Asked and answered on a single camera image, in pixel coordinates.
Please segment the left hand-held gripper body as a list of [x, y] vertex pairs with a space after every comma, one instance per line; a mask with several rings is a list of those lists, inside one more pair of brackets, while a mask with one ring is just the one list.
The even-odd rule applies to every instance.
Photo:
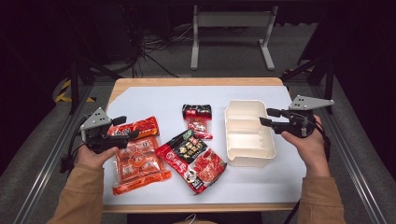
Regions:
[[112, 125], [112, 120], [102, 107], [96, 109], [81, 125], [82, 142], [93, 152], [99, 154], [109, 148], [126, 148], [130, 140], [113, 136], [107, 132]]

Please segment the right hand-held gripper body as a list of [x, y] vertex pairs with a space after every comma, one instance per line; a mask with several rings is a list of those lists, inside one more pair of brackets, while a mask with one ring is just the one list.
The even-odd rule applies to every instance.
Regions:
[[287, 109], [276, 109], [275, 117], [283, 117], [289, 121], [275, 122], [274, 132], [288, 132], [299, 138], [306, 138], [318, 127], [313, 110], [331, 105], [334, 105], [334, 100], [297, 95]]

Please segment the white plastic divided container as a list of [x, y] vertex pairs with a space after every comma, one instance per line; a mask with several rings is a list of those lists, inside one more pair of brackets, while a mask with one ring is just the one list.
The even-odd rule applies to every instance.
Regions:
[[272, 130], [261, 124], [261, 118], [267, 118], [264, 102], [232, 100], [224, 117], [228, 163], [238, 167], [264, 167], [276, 156]]

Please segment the large orange snack packet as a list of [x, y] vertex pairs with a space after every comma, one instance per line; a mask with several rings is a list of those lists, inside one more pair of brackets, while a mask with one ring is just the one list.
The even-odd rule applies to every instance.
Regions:
[[113, 126], [108, 133], [113, 136], [127, 135], [139, 131], [139, 135], [127, 143], [115, 156], [117, 183], [113, 186], [114, 195], [143, 188], [155, 182], [171, 178], [171, 171], [156, 155], [159, 147], [160, 128], [154, 116], [136, 122]]

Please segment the large red black snack packet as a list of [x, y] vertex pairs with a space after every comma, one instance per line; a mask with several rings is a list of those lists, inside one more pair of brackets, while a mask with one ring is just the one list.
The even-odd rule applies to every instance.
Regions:
[[184, 179], [195, 194], [214, 184], [227, 168], [227, 163], [193, 130], [173, 137], [155, 153]]

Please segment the person's left hand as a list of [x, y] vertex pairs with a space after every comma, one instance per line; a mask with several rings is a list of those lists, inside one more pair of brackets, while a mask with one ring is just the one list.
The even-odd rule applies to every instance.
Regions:
[[83, 145], [78, 149], [77, 163], [91, 168], [102, 168], [104, 163], [118, 152], [117, 147], [109, 148], [99, 154]]

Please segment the person's right hand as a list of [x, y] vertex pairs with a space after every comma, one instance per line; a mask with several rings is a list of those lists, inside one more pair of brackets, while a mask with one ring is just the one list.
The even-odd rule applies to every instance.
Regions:
[[331, 176], [324, 149], [324, 139], [318, 129], [306, 138], [299, 138], [288, 132], [282, 132], [281, 136], [297, 148], [306, 168], [306, 177]]

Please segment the yellow black hazard tape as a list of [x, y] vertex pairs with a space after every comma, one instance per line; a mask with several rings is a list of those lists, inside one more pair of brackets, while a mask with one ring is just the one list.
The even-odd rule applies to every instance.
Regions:
[[60, 88], [59, 93], [57, 94], [57, 96], [55, 97], [55, 102], [66, 102], [66, 103], [72, 103], [73, 99], [72, 97], [68, 97], [66, 95], [66, 92], [71, 88], [71, 80], [69, 78], [67, 78], [64, 81], [64, 84], [62, 85], [62, 87]]

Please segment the white table mat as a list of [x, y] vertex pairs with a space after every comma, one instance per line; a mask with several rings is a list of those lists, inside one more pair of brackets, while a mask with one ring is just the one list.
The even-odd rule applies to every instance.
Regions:
[[[284, 86], [180, 86], [131, 87], [107, 108], [111, 118], [125, 116], [129, 122], [155, 117], [160, 142], [166, 143], [185, 130], [182, 106], [210, 105], [213, 138], [207, 144], [226, 158], [224, 110], [231, 100], [260, 100], [270, 108], [286, 108], [290, 96]], [[304, 163], [296, 149], [281, 136], [274, 136], [276, 157], [262, 168], [228, 166], [224, 174], [196, 195], [183, 178], [173, 172], [166, 181], [149, 184], [121, 195], [112, 193], [115, 163], [105, 164], [104, 205], [107, 211], [129, 205], [294, 203], [300, 199]]]

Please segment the small red black snack packet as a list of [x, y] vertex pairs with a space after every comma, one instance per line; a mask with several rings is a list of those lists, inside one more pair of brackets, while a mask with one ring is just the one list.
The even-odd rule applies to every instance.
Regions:
[[211, 105], [183, 105], [182, 115], [187, 128], [193, 130], [198, 138], [213, 138], [209, 131], [209, 122], [212, 120]]

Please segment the grey metal stand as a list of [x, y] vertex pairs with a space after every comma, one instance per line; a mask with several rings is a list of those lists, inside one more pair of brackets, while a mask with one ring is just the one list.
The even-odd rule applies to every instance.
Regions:
[[275, 70], [275, 64], [268, 49], [269, 39], [276, 21], [278, 6], [264, 11], [200, 11], [193, 8], [191, 47], [191, 70], [198, 69], [199, 62], [199, 28], [200, 27], [262, 27], [264, 37], [258, 40], [266, 67]]

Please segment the aluminium rail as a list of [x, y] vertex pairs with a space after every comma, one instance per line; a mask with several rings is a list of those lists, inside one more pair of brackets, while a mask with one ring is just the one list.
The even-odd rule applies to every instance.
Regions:
[[391, 224], [387, 197], [393, 180], [379, 159], [341, 89], [332, 110], [320, 109], [332, 141], [331, 168], [337, 178], [348, 224]]
[[33, 214], [35, 207], [57, 165], [57, 162], [61, 157], [61, 154], [63, 153], [63, 149], [66, 143], [69, 141], [72, 132], [77, 126], [78, 119], [81, 116], [81, 110], [87, 98], [90, 96], [91, 92], [92, 86], [84, 86], [81, 88], [80, 95], [78, 96], [80, 103], [75, 107], [74, 113], [67, 117], [67, 120], [65, 121], [59, 136], [56, 138], [54, 146], [49, 152], [48, 157], [46, 158], [41, 170], [38, 172], [35, 183], [31, 187], [31, 190], [25, 198], [19, 213], [13, 221], [13, 224], [28, 223], [28, 220]]

